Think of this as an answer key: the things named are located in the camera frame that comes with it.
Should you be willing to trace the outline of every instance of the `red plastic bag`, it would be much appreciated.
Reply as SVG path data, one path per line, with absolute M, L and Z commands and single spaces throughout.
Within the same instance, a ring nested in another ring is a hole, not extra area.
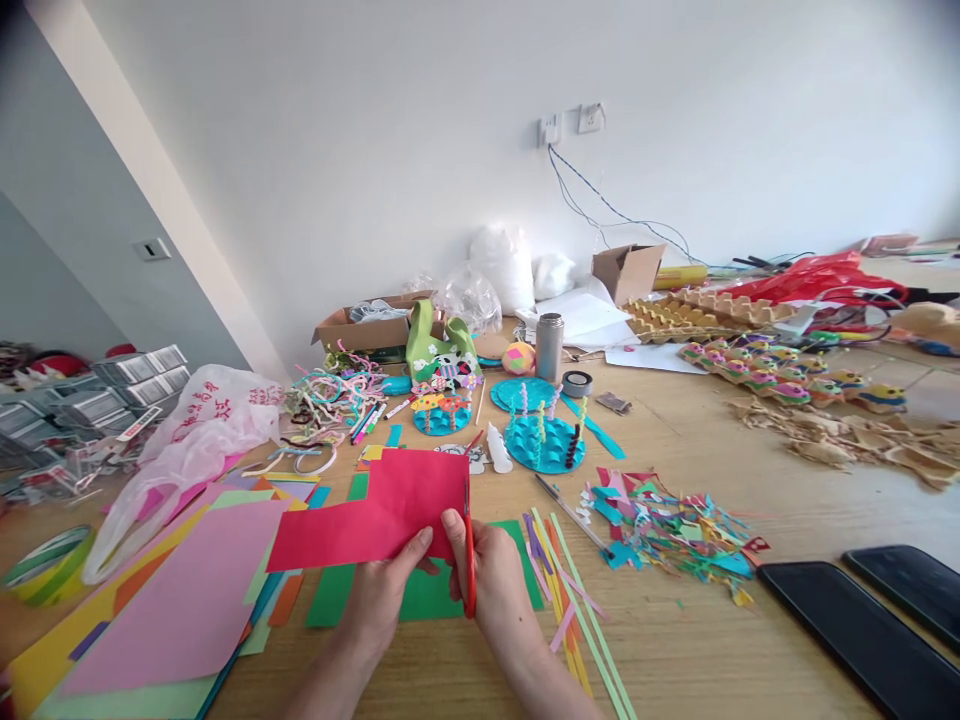
M 734 297 L 746 296 L 751 300 L 770 300 L 773 303 L 781 303 L 787 300 L 813 300 L 825 292 L 823 299 L 830 300 L 831 293 L 827 291 L 849 285 L 873 290 L 893 288 L 891 294 L 895 297 L 905 297 L 907 292 L 906 288 L 899 283 L 863 272 L 860 269 L 858 252 L 803 258 L 780 275 L 723 292 L 729 292 Z M 852 297 L 853 292 L 853 290 L 838 291 L 835 299 L 845 305 L 861 304 Z

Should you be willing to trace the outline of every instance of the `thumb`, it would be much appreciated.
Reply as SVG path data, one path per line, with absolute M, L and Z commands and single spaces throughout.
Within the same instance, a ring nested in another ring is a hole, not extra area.
M 453 558 L 457 563 L 457 576 L 460 579 L 460 588 L 464 590 L 467 586 L 467 526 L 454 509 L 444 510 L 440 515 L 443 522 L 443 529 L 450 539 L 453 546 Z
M 407 579 L 417 563 L 427 554 L 431 542 L 433 542 L 433 528 L 428 525 L 410 538 L 410 541 L 403 546 L 400 554 L 390 563 L 391 570 L 403 580 L 404 585 L 406 585 Z

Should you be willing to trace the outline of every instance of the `metal water bottle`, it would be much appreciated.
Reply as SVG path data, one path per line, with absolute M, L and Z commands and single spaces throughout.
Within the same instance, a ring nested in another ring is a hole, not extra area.
M 559 383 L 562 353 L 563 318 L 559 313 L 544 313 L 537 322 L 537 377 L 551 385 Z

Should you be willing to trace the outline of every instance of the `colorful ball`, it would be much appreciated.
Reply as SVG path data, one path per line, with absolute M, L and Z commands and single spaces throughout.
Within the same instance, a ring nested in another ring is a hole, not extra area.
M 503 369 L 508 373 L 526 375 L 533 370 L 536 357 L 537 353 L 532 346 L 517 342 L 507 345 L 500 362 L 503 363 Z

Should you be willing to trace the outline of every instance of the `smartphone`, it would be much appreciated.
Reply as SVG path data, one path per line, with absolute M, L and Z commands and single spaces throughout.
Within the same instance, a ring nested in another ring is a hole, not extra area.
M 757 577 L 888 718 L 960 718 L 960 671 L 840 568 L 770 563 Z
M 923 550 L 887 545 L 851 550 L 844 564 L 960 654 L 960 575 Z

